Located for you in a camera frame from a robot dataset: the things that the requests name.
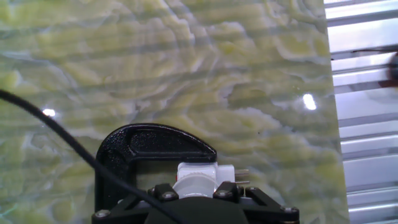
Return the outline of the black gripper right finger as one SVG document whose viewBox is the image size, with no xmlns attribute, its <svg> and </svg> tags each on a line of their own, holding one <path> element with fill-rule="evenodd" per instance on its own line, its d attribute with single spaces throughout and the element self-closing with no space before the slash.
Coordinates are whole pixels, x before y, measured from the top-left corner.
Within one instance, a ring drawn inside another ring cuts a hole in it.
<svg viewBox="0 0 398 224">
<path fill-rule="evenodd" d="M 223 182 L 213 193 L 218 206 L 231 223 L 299 224 L 297 207 L 280 205 L 258 187 L 242 187 L 235 182 Z"/>
</svg>

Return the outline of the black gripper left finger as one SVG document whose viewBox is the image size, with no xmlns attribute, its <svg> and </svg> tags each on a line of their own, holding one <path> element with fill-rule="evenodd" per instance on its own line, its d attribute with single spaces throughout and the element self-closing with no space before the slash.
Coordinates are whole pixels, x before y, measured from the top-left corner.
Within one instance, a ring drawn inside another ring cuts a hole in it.
<svg viewBox="0 0 398 224">
<path fill-rule="evenodd" d="M 154 199 L 160 204 L 173 202 L 179 199 L 178 193 L 170 184 L 159 184 L 148 191 L 139 189 L 147 198 Z M 102 205 L 95 199 L 95 212 L 91 216 L 92 224 L 166 224 L 178 223 L 153 208 L 145 200 L 134 194 L 127 194 L 124 198 L 105 196 L 108 201 Z"/>
</svg>

